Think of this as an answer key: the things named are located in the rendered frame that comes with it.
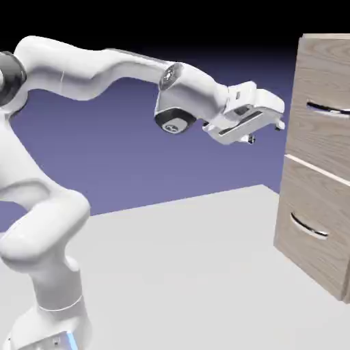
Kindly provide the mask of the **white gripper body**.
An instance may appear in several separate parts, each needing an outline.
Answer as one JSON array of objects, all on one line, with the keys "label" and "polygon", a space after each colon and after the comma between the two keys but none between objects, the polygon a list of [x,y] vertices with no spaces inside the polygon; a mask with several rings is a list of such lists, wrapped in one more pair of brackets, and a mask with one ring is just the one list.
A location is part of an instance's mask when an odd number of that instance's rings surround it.
[{"label": "white gripper body", "polygon": [[282,118],[284,108],[284,101],[268,90],[233,89],[225,112],[205,122],[202,130],[220,144],[230,145],[265,126],[275,127],[274,121]]}]

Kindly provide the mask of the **light wood cabinet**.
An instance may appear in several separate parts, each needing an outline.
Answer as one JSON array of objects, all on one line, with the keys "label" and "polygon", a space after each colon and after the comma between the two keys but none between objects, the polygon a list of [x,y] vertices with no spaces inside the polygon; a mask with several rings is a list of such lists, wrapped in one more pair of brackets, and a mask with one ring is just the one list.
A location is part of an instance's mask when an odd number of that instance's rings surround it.
[{"label": "light wood cabinet", "polygon": [[274,245],[350,304],[350,34],[299,40]]}]

